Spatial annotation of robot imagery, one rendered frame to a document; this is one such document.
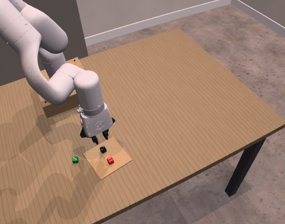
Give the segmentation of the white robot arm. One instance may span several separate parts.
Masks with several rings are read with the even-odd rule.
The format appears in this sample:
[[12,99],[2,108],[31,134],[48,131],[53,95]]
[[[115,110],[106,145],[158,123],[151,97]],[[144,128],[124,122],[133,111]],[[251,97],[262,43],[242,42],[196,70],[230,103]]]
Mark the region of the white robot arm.
[[[20,56],[27,82],[47,102],[61,105],[76,90],[78,113],[103,112],[98,75],[66,62],[68,37],[48,15],[22,0],[0,0],[0,37]],[[38,55],[49,81],[39,69]]]

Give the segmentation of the black die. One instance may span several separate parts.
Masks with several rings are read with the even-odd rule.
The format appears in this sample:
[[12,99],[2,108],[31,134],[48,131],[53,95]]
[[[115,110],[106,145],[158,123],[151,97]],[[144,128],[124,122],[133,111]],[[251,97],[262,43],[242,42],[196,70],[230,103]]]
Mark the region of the black die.
[[102,154],[103,154],[103,153],[105,153],[107,150],[106,150],[105,146],[102,146],[102,147],[100,147],[100,151],[101,151]]

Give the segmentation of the red die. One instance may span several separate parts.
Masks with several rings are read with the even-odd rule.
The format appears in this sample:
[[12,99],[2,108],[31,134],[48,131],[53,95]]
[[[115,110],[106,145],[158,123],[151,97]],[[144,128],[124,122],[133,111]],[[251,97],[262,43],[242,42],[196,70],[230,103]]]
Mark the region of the red die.
[[109,165],[113,164],[114,163],[114,160],[112,157],[108,158],[107,159],[107,162],[109,163]]

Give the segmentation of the tan flat mat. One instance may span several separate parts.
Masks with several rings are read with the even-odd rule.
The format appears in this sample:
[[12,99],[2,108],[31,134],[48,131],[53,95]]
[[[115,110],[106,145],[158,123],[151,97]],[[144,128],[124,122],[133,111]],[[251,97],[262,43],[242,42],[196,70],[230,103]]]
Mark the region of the tan flat mat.
[[[107,150],[103,154],[100,151],[100,147],[102,146],[105,146]],[[130,156],[114,137],[100,143],[94,148],[83,153],[83,155],[101,180],[132,161]],[[107,162],[107,158],[109,157],[112,157],[114,160],[114,163],[111,165]]]

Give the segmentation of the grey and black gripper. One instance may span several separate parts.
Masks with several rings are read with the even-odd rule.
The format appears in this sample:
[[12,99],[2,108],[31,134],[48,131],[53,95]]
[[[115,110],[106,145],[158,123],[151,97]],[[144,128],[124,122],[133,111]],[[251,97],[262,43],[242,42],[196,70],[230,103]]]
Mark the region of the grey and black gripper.
[[98,139],[95,135],[103,133],[103,136],[108,140],[109,128],[112,127],[115,122],[114,118],[111,117],[108,106],[104,103],[104,110],[102,113],[96,116],[86,116],[80,113],[80,121],[82,125],[82,130],[80,136],[82,138],[90,137],[93,142],[98,143]]

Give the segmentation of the green die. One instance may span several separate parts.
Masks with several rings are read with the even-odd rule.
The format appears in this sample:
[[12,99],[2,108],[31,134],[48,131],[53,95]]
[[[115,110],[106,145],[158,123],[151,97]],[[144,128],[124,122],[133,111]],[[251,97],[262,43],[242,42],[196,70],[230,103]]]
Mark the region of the green die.
[[72,162],[73,162],[73,163],[78,163],[78,157],[77,157],[77,156],[72,157]]

